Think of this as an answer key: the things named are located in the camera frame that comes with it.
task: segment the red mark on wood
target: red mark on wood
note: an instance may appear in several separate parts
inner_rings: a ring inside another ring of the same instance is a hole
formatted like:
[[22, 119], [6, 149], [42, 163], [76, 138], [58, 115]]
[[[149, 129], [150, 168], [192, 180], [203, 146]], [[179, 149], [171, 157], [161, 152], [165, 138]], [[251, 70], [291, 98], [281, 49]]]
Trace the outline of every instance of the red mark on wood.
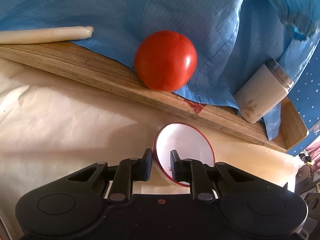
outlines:
[[184, 101], [186, 101], [188, 103], [188, 105], [193, 109], [193, 111], [195, 111], [196, 114], [199, 114], [204, 109], [204, 107], [207, 105], [207, 104], [195, 103], [195, 102], [192, 102], [188, 99], [184, 99]]

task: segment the wooden shelf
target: wooden shelf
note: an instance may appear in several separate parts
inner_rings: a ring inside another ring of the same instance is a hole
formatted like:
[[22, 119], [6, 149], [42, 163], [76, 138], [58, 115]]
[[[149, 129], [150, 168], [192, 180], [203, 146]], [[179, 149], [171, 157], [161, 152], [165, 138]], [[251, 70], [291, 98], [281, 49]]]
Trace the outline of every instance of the wooden shelf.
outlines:
[[146, 88], [137, 75], [120, 62], [71, 42], [0, 45], [0, 57], [67, 77], [178, 116], [286, 152], [303, 140], [308, 130], [288, 98], [282, 102], [279, 135], [268, 141], [261, 122], [248, 123], [231, 107], [200, 105], [173, 93]]

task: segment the white thermos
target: white thermos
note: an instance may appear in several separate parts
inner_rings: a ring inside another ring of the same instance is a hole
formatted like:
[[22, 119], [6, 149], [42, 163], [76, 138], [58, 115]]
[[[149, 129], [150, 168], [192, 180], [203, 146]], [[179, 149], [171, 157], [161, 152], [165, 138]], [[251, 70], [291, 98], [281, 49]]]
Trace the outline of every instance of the white thermos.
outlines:
[[257, 122], [289, 93], [293, 81], [273, 59], [263, 64], [235, 94], [241, 116]]

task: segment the tomato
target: tomato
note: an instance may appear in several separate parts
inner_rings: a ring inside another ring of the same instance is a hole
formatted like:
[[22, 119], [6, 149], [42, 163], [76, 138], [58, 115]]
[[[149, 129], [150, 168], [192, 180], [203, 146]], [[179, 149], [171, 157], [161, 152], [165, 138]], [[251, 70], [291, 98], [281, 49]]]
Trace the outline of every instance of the tomato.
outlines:
[[172, 92], [183, 87], [191, 78], [197, 65], [197, 52], [186, 36], [159, 31], [140, 44], [133, 64], [148, 88]]

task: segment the bowl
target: bowl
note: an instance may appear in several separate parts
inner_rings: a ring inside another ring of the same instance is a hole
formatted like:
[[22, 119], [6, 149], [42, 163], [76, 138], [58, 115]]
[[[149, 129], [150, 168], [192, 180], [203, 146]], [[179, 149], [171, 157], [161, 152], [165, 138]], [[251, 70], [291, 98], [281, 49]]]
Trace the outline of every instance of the bowl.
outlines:
[[214, 166], [214, 152], [207, 138], [186, 123], [171, 123], [157, 134], [153, 146], [153, 163], [162, 178], [171, 184], [190, 187], [187, 182], [175, 182], [170, 167], [170, 152], [177, 150], [180, 159], [195, 159]]

